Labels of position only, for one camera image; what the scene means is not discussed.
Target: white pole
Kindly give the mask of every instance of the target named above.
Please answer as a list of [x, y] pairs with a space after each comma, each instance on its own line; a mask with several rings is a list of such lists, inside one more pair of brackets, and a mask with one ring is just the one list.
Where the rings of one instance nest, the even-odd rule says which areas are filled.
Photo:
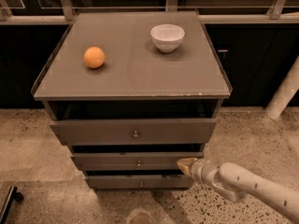
[[277, 119], [289, 101], [299, 90], [299, 56], [293, 64], [288, 75], [284, 78], [278, 91], [273, 96], [272, 100], [265, 109], [268, 117]]

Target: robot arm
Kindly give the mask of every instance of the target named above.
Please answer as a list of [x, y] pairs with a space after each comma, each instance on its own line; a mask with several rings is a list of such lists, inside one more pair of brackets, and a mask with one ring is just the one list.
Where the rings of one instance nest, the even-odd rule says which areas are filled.
[[272, 207], [294, 223], [299, 223], [299, 193], [264, 179], [234, 163], [217, 165], [204, 159], [181, 159], [181, 171], [197, 183], [205, 183], [223, 198], [243, 202], [247, 193]]

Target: drawer front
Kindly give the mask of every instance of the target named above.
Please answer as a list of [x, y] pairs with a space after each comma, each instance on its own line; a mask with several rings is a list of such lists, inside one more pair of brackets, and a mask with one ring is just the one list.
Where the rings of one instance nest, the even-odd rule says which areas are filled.
[[81, 171], [87, 170], [156, 170], [178, 169], [181, 158], [202, 158], [202, 152], [174, 153], [105, 153], [75, 154], [74, 164]]
[[207, 143], [216, 119], [108, 119], [53, 121], [62, 144]]
[[89, 176], [91, 189], [188, 189], [193, 180], [185, 175]]

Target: granite floor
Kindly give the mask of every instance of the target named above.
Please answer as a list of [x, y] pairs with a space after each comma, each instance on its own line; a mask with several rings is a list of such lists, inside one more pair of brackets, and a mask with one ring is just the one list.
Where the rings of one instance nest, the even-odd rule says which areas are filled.
[[[97, 191], [69, 159], [44, 110], [0, 110], [0, 204], [17, 186], [7, 223], [130, 223], [138, 213], [154, 223], [291, 223], [259, 200], [225, 201], [206, 185], [188, 190]], [[299, 107], [272, 120], [261, 107], [224, 107], [206, 158], [234, 162], [299, 191]]]

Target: bowl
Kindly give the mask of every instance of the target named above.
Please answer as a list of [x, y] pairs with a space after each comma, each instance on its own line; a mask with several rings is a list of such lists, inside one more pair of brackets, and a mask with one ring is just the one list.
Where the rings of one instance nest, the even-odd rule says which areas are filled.
[[185, 31], [173, 24], [155, 26], [150, 31], [151, 40], [162, 52], [172, 52], [181, 44]]

